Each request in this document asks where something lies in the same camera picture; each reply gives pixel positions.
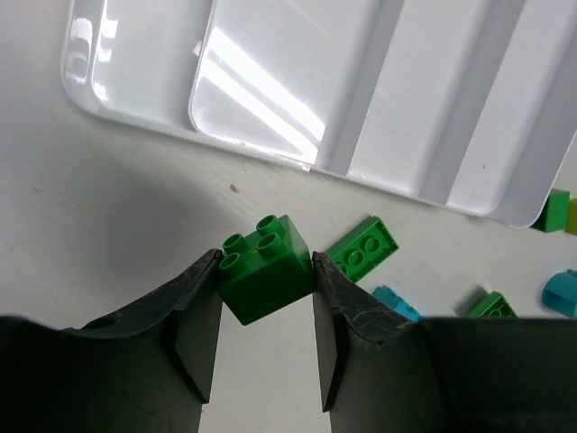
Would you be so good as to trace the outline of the green small lego brick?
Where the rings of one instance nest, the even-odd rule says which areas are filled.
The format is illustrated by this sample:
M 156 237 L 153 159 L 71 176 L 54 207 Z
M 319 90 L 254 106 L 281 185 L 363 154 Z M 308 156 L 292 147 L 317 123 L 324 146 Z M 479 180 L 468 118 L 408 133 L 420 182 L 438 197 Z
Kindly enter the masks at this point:
M 496 291 L 486 295 L 468 313 L 470 318 L 516 318 L 505 297 Z

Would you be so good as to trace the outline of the green square lego brick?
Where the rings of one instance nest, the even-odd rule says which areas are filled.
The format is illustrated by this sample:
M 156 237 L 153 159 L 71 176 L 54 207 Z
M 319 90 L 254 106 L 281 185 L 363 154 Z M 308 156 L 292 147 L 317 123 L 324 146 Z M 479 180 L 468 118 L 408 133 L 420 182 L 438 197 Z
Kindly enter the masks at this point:
M 217 293 L 244 326 L 315 291 L 310 252 L 287 215 L 264 217 L 223 249 Z

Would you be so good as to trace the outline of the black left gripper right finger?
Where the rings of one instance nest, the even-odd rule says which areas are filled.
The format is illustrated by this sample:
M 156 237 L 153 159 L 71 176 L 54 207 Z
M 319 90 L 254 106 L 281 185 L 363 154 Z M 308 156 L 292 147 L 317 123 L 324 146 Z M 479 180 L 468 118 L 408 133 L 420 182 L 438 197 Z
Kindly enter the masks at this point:
M 576 324 L 413 322 L 315 253 L 322 408 L 334 432 L 573 432 Z

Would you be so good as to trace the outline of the blue rounded lego brick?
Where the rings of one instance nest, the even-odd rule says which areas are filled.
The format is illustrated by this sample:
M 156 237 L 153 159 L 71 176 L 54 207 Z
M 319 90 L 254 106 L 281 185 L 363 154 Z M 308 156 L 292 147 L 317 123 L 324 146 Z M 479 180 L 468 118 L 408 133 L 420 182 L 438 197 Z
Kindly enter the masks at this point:
M 542 290 L 541 300 L 546 308 L 576 318 L 576 271 L 568 270 L 552 276 Z

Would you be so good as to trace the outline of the green long lego brick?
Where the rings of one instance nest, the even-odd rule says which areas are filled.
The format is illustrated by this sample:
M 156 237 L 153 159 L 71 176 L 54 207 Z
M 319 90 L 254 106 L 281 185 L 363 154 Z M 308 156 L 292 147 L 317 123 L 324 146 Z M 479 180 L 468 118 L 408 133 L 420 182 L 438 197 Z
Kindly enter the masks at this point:
M 378 216 L 368 216 L 331 246 L 327 254 L 352 282 L 358 282 L 398 250 Z

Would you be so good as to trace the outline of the teal lego brick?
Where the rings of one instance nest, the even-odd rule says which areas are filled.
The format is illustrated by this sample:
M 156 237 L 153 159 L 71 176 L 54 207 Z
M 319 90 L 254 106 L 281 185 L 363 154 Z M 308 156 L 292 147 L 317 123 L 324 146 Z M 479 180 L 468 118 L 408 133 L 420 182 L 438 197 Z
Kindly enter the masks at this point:
M 371 295 L 409 320 L 418 322 L 421 319 L 420 313 L 388 286 L 377 287 Z

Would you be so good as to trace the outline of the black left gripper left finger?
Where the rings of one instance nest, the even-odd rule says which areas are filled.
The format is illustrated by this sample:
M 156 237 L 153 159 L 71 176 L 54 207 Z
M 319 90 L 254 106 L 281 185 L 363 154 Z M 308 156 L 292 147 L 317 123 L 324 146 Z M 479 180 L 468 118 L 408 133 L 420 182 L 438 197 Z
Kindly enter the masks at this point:
M 79 329 L 2 317 L 2 431 L 197 431 L 212 387 L 222 257 L 207 251 Z

